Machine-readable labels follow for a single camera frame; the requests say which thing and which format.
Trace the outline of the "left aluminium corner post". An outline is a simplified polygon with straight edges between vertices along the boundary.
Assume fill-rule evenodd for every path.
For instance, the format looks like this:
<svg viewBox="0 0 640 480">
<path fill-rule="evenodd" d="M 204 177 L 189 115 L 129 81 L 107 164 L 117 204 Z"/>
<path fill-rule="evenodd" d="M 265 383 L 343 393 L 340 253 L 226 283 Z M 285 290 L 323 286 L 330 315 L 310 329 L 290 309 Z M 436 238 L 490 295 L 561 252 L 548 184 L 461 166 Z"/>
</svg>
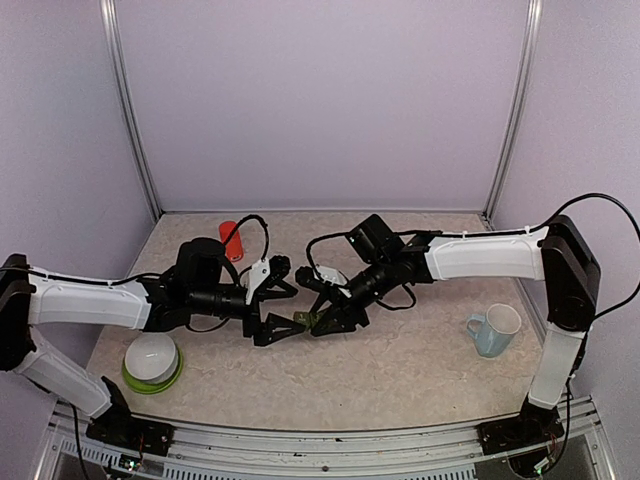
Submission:
<svg viewBox="0 0 640 480">
<path fill-rule="evenodd" d="M 142 135 L 135 113 L 133 97 L 127 76 L 123 43 L 119 30 L 117 3 L 114 0 L 101 0 L 100 13 L 109 50 L 112 70 L 116 82 L 116 91 L 120 103 L 128 141 L 133 154 L 136 173 L 141 183 L 143 197 L 154 223 L 162 217 L 156 186 L 152 178 L 142 141 Z"/>
</svg>

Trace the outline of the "right aluminium corner post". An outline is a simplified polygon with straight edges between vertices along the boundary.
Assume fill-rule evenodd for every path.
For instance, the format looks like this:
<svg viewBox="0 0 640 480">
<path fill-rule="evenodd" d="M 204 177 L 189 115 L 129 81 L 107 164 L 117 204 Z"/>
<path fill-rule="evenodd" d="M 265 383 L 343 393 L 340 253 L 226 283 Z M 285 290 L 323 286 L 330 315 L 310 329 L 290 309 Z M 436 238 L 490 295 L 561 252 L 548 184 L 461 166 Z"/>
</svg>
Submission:
<svg viewBox="0 0 640 480">
<path fill-rule="evenodd" d="M 488 224 L 493 223 L 493 219 L 498 209 L 498 204 L 506 184 L 508 171 L 513 157 L 513 151 L 516 145 L 522 116 L 525 111 L 531 71 L 534 64 L 535 51 L 538 42 L 543 4 L 544 2 L 542 0 L 530 0 L 527 4 L 525 30 L 511 106 L 507 118 L 504 137 L 500 147 L 498 164 L 491 183 L 488 198 L 482 211 L 483 217 Z"/>
</svg>

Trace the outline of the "aluminium corner post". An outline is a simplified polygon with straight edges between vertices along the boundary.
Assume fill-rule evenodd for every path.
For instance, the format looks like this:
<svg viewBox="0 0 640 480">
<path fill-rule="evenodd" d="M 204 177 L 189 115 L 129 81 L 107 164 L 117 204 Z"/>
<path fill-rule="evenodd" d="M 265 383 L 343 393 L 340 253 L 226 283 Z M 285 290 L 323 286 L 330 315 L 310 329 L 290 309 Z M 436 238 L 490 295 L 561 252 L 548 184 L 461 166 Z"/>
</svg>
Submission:
<svg viewBox="0 0 640 480">
<path fill-rule="evenodd" d="M 542 0 L 530 0 L 527 4 L 525 30 L 511 106 L 507 118 L 504 137 L 500 147 L 498 164 L 491 183 L 488 198 L 482 211 L 483 217 L 488 224 L 493 223 L 493 219 L 498 209 L 498 204 L 506 184 L 508 171 L 513 157 L 513 151 L 516 145 L 522 116 L 525 111 L 531 71 L 534 64 L 535 51 L 538 42 L 543 4 L 544 2 Z"/>
<path fill-rule="evenodd" d="M 120 103 L 128 141 L 133 154 L 136 173 L 141 183 L 143 197 L 154 223 L 162 217 L 156 186 L 152 178 L 142 141 L 142 135 L 135 113 L 133 97 L 127 76 L 123 43 L 119 30 L 117 3 L 114 0 L 101 0 L 100 13 L 109 50 L 112 70 L 116 82 L 116 91 Z"/>
</svg>

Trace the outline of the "white bowl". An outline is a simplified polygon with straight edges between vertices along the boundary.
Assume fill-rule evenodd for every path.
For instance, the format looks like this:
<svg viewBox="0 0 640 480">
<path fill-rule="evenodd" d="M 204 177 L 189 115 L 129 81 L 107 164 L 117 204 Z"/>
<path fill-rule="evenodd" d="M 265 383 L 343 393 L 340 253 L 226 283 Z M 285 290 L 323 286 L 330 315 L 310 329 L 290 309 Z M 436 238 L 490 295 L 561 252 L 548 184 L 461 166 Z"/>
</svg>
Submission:
<svg viewBox="0 0 640 480">
<path fill-rule="evenodd" d="M 174 340 L 164 333 L 143 333 L 128 347 L 124 366 L 135 380 L 159 384 L 178 367 L 179 352 Z"/>
</svg>

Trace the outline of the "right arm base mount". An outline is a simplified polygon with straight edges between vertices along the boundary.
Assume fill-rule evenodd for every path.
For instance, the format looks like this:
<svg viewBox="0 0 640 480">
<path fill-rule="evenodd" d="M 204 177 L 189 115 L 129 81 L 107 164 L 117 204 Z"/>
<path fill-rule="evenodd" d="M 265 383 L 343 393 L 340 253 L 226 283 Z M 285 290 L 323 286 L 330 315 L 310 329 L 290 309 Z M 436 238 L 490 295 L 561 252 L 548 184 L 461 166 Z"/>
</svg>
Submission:
<svg viewBox="0 0 640 480">
<path fill-rule="evenodd" d="M 528 403 L 517 415 L 480 423 L 476 430 L 485 455 L 544 443 L 565 433 L 556 407 L 546 410 Z"/>
</svg>

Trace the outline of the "aluminium front rail frame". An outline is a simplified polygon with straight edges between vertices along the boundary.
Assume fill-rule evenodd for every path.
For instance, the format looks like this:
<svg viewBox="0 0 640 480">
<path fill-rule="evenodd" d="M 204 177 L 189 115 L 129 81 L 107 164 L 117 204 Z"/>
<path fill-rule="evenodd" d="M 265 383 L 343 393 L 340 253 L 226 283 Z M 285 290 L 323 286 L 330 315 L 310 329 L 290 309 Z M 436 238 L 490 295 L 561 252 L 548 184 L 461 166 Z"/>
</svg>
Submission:
<svg viewBox="0 0 640 480">
<path fill-rule="evenodd" d="M 492 479 L 540 455 L 542 445 L 487 454 L 475 421 L 424 428 L 295 432 L 176 422 L 164 455 L 88 439 L 86 423 L 58 404 L 33 478 L 69 478 L 84 460 L 95 478 L 113 479 Z"/>
</svg>

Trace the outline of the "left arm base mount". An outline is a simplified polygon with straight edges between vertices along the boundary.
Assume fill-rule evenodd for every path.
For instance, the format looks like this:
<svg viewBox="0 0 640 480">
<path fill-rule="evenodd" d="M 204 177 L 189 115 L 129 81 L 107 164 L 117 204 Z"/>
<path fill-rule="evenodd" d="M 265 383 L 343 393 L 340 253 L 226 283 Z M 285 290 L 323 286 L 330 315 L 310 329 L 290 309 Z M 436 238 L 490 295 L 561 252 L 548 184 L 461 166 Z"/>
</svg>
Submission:
<svg viewBox="0 0 640 480">
<path fill-rule="evenodd" d="M 96 419 L 86 429 L 86 436 L 112 446 L 166 457 L 175 429 L 171 424 L 133 416 L 113 408 Z"/>
</svg>

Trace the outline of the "orange pill bottle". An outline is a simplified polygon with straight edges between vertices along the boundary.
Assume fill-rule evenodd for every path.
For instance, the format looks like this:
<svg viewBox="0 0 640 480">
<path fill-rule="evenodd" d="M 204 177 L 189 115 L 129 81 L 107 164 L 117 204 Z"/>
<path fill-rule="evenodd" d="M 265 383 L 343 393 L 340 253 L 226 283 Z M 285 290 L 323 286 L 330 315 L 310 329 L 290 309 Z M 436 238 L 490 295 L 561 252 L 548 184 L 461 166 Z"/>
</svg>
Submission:
<svg viewBox="0 0 640 480">
<path fill-rule="evenodd" d="M 234 221 L 225 221 L 219 225 L 220 240 L 225 246 L 226 257 L 236 263 L 243 259 L 244 248 L 239 233 L 238 224 Z"/>
</svg>

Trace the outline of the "green plate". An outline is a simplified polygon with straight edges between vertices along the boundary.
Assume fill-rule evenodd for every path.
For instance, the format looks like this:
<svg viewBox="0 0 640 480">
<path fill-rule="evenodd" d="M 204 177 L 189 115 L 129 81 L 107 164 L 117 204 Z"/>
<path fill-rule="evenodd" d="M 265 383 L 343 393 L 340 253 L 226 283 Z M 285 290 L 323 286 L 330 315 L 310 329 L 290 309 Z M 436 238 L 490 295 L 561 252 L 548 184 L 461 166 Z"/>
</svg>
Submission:
<svg viewBox="0 0 640 480">
<path fill-rule="evenodd" d="M 155 395 L 169 389 L 180 377 L 184 366 L 184 358 L 182 351 L 179 347 L 176 348 L 176 361 L 175 366 L 171 370 L 170 375 L 161 382 L 146 382 L 137 379 L 129 373 L 126 368 L 125 362 L 121 365 L 121 376 L 125 385 L 134 393 L 142 395 Z"/>
</svg>

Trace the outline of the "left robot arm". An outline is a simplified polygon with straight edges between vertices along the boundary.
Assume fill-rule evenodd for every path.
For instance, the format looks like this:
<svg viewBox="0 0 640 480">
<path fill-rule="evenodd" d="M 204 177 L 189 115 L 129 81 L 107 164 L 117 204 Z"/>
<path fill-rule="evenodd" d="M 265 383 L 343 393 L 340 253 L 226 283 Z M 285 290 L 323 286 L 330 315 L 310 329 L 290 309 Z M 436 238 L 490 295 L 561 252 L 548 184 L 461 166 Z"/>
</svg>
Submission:
<svg viewBox="0 0 640 480">
<path fill-rule="evenodd" d="M 290 268 L 286 256 L 258 261 L 242 284 L 223 243 L 206 237 L 183 243 L 175 264 L 164 273 L 123 280 L 38 272 L 25 255 L 12 254 L 1 267 L 1 368 L 27 377 L 99 421 L 118 444 L 133 443 L 140 424 L 117 385 L 88 373 L 37 333 L 37 326 L 77 323 L 165 333 L 204 315 L 238 320 L 244 337 L 268 346 L 305 329 L 260 312 L 266 300 L 296 295 L 284 280 Z"/>
</svg>

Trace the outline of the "light blue mug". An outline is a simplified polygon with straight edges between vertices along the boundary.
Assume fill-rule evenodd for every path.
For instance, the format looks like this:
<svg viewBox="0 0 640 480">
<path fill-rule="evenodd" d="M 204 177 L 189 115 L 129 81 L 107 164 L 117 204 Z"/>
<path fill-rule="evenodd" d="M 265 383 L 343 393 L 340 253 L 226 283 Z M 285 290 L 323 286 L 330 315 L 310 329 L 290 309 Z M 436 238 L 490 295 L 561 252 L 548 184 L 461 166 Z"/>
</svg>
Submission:
<svg viewBox="0 0 640 480">
<path fill-rule="evenodd" d="M 477 353 L 484 358 L 501 355 L 520 331 L 522 319 L 511 306 L 496 303 L 484 314 L 472 314 L 466 320 L 466 332 Z"/>
</svg>

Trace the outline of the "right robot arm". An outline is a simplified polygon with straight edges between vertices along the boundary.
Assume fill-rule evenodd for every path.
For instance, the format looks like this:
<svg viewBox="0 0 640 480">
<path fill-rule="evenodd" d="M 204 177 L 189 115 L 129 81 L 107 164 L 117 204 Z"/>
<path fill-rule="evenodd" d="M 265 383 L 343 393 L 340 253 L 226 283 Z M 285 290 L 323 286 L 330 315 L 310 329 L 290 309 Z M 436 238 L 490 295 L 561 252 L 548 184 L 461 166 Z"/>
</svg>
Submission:
<svg viewBox="0 0 640 480">
<path fill-rule="evenodd" d="M 601 269 L 572 220 L 553 217 L 521 230 L 446 233 L 395 232 L 373 214 L 345 233 L 366 268 L 352 279 L 310 263 L 296 282 L 317 292 L 315 337 L 353 332 L 369 323 L 366 309 L 393 289 L 458 278 L 497 277 L 542 281 L 549 327 L 542 357 L 525 399 L 529 407 L 513 419 L 511 433 L 535 442 L 551 424 L 547 410 L 560 401 L 578 367 L 587 332 L 596 317 Z"/>
</svg>

